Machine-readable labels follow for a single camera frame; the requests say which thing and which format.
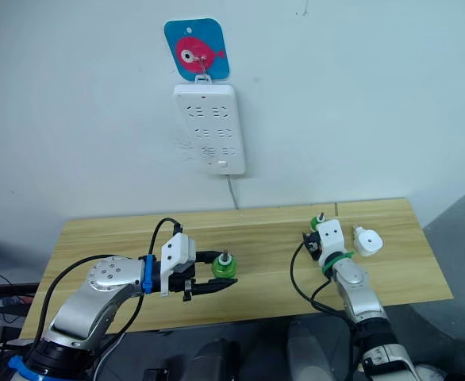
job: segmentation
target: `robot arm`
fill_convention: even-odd
[[[370,287],[367,272],[345,249],[338,220],[318,223],[315,232],[303,234],[303,238],[325,276],[338,286],[345,313],[355,325],[354,342],[361,351],[365,374],[375,381],[421,381],[407,351],[398,343],[379,298]]]
[[[176,233],[163,247],[161,261],[147,255],[138,260],[111,256],[95,263],[83,285],[61,306],[43,339],[27,359],[13,358],[10,367],[25,379],[46,376],[79,379],[86,365],[93,363],[118,308],[128,298],[143,293],[184,291],[183,301],[192,294],[223,290],[236,279],[195,282],[195,262],[213,262],[222,252],[196,252],[195,242]]]

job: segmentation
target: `wooden table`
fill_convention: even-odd
[[[316,312],[290,284],[289,263],[309,232],[309,221],[317,212],[338,217],[353,249],[352,226],[375,229],[384,240],[377,254],[354,259],[364,266],[371,285],[385,306],[452,298],[452,293],[428,246],[409,202],[391,199],[373,202],[344,202],[279,208],[227,210],[188,214],[95,218],[69,221],[49,260],[21,337],[34,337],[40,307],[50,282],[68,265],[86,256],[110,254],[136,258],[146,254],[152,230],[160,218],[171,215],[183,224],[184,232],[196,241],[197,250],[227,248],[238,260],[238,282],[216,294],[198,295],[182,302],[183,293],[161,298],[147,295],[130,331],[166,329],[221,321],[239,321]],[[172,226],[160,231],[154,253],[169,239]],[[68,274],[56,288],[46,325],[62,303],[79,288],[91,264]],[[211,278],[210,265],[196,265],[198,280]],[[302,251],[295,263],[295,277],[307,293],[321,285],[321,269]],[[336,286],[319,294],[319,301],[341,308]],[[117,312],[108,332],[117,332],[129,319],[137,300],[128,300]]]

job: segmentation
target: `white power strip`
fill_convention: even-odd
[[[243,140],[234,88],[222,84],[177,85],[174,96],[204,170],[245,172]]]

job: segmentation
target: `green ring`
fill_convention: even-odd
[[[328,264],[326,264],[323,268],[322,268],[322,273],[324,275],[326,275],[326,272],[327,270],[330,269],[330,267],[332,265],[334,265],[336,262],[338,262],[339,260],[343,260],[345,258],[352,258],[352,256],[354,256],[354,252],[346,252],[345,254],[342,254],[341,256],[338,256],[337,258],[335,258],[334,260],[330,261]]]

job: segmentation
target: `fish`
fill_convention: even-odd
[[[196,37],[184,37],[176,43],[176,56],[184,68],[199,74],[202,73],[201,60],[208,70],[215,58],[225,58],[225,52],[214,52],[206,42]]]

